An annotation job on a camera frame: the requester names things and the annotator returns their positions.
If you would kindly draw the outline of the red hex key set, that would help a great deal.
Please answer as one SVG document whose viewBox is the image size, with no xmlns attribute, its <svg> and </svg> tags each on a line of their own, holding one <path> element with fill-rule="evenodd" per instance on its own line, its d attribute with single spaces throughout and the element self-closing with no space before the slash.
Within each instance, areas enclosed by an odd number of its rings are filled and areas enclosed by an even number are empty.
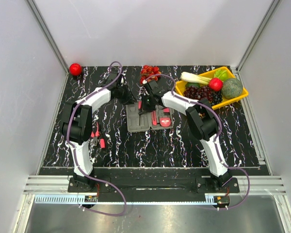
<svg viewBox="0 0 291 233">
<path fill-rule="evenodd" d="M 169 108 L 165 108 L 161 110 L 162 114 L 164 116 L 169 116 L 170 115 L 170 109 Z"/>
</svg>

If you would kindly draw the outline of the red utility knife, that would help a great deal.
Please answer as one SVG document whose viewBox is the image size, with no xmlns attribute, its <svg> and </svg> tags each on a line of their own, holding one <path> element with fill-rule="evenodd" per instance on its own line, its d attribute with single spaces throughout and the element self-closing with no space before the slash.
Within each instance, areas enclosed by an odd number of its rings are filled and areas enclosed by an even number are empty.
<svg viewBox="0 0 291 233">
<path fill-rule="evenodd" d="M 156 126 L 157 125 L 157 117 L 156 117 L 156 111 L 153 111 L 151 113 L 151 119 L 152 119 L 152 125 Z"/>
</svg>

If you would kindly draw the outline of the grey plastic tool case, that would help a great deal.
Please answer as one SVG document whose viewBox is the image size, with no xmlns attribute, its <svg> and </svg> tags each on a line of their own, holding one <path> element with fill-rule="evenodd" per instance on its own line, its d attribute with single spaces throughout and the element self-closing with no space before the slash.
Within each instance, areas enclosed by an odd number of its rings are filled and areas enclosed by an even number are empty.
<svg viewBox="0 0 291 233">
<path fill-rule="evenodd" d="M 139 115 L 138 114 L 138 102 L 127 105 L 126 106 L 126 112 L 127 112 L 127 128 L 130 133 L 138 133 L 138 132 L 145 132 L 150 129 L 152 130 L 165 130 L 165 129 L 171 129 L 174 125 L 173 120 L 173 113 L 174 110 L 170 109 L 170 115 L 164 116 L 161 112 L 162 109 L 165 109 L 166 107 L 162 106 L 156 106 L 156 117 L 157 117 L 157 125 L 152 125 L 152 119 L 151 119 L 151 113 L 146 113 Z M 172 120 L 172 126 L 164 128 L 160 125 L 160 118 L 161 117 L 169 117 Z"/>
</svg>

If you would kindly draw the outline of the red tape measure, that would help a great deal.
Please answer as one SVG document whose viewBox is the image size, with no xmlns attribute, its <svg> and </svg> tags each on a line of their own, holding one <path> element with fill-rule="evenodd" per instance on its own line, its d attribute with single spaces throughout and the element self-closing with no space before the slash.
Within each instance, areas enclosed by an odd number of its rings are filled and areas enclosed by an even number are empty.
<svg viewBox="0 0 291 233">
<path fill-rule="evenodd" d="M 172 126 L 172 120 L 169 117 L 161 117 L 160 118 L 160 125 L 164 128 Z"/>
</svg>

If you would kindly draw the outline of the red handled pliers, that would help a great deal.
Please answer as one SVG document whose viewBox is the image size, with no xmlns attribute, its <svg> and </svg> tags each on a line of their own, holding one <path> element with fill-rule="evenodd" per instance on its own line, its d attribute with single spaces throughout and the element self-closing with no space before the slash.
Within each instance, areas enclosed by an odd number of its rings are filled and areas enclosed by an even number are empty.
<svg viewBox="0 0 291 233">
<path fill-rule="evenodd" d="M 99 123 L 96 122 L 96 130 L 94 132 L 92 132 L 91 134 L 92 139 L 93 139 L 93 145 L 96 147 L 99 143 L 98 138 L 100 136 L 100 132 L 99 132 Z"/>
</svg>

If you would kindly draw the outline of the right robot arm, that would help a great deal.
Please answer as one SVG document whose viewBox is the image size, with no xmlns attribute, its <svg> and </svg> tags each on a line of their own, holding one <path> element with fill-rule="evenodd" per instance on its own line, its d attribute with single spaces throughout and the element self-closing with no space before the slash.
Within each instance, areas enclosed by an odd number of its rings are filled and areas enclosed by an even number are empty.
<svg viewBox="0 0 291 233">
<path fill-rule="evenodd" d="M 206 99 L 189 100 L 172 91 L 164 90 L 155 80 L 143 81 L 145 94 L 142 96 L 143 112 L 152 112 L 157 106 L 170 108 L 184 114 L 193 136 L 198 139 L 209 162 L 210 181 L 216 192 L 231 190 L 232 175 L 224 161 L 219 141 L 221 121 Z"/>
</svg>

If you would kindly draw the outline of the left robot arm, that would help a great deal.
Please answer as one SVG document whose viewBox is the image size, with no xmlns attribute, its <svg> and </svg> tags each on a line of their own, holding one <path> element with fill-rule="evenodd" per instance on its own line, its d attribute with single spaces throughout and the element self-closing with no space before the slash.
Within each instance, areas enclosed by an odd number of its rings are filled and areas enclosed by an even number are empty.
<svg viewBox="0 0 291 233">
<path fill-rule="evenodd" d="M 92 117 L 93 112 L 113 99 L 117 99 L 122 105 L 137 102 L 125 84 L 121 71 L 110 72 L 102 85 L 84 98 L 65 103 L 61 133 L 72 152 L 74 162 L 73 176 L 69 181 L 72 184 L 70 190 L 74 188 L 90 192 L 96 186 L 89 155 L 89 140 L 93 131 Z"/>
</svg>

